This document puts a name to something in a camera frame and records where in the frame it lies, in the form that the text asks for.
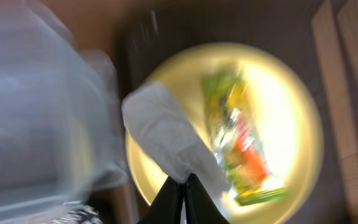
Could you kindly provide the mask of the green snack wrapper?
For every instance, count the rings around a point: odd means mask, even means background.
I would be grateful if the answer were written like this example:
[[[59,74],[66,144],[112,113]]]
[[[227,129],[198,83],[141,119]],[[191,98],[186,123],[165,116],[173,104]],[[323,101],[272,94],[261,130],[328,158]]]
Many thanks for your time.
[[[240,206],[282,198],[287,190],[264,153],[244,71],[223,67],[201,79],[211,147]]]

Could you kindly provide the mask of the white napkin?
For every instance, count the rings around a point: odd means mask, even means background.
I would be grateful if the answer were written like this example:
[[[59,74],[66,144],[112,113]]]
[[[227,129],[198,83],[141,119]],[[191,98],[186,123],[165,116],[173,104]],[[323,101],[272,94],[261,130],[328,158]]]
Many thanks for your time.
[[[129,94],[122,115],[133,140],[174,181],[183,184],[195,174],[212,198],[231,188],[216,157],[165,85],[151,83]]]

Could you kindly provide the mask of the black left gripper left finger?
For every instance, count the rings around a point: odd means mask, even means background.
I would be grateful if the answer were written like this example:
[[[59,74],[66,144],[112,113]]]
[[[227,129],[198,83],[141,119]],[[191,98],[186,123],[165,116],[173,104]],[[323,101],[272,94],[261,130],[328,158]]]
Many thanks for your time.
[[[182,206],[182,184],[167,177],[149,211],[137,224],[180,224]]]

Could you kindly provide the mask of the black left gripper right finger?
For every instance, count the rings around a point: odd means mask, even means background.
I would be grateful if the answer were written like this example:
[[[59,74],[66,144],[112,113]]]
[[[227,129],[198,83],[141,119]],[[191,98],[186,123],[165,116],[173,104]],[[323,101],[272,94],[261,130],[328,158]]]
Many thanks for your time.
[[[196,174],[190,174],[184,188],[187,224],[229,224]]]

